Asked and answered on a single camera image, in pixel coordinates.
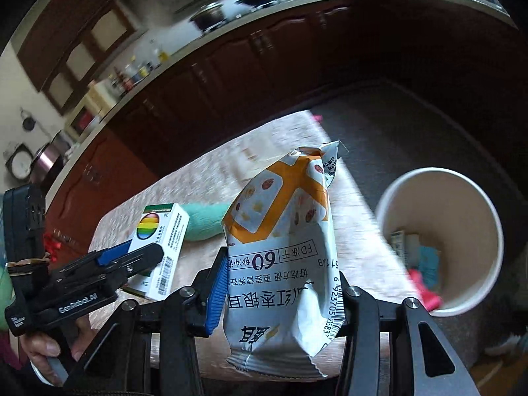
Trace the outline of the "person's left hand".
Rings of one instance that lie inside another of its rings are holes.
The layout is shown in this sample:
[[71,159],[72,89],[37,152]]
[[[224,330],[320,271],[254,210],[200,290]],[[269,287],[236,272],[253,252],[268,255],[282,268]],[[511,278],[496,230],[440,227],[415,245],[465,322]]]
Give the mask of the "person's left hand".
[[[87,315],[77,319],[75,325],[78,328],[78,336],[71,346],[71,355],[75,361],[78,361],[94,340],[98,330],[91,326]],[[54,386],[63,385],[64,381],[54,372],[48,361],[49,358],[57,358],[61,353],[57,341],[45,333],[32,333],[22,335],[20,344],[30,362],[48,382]]]

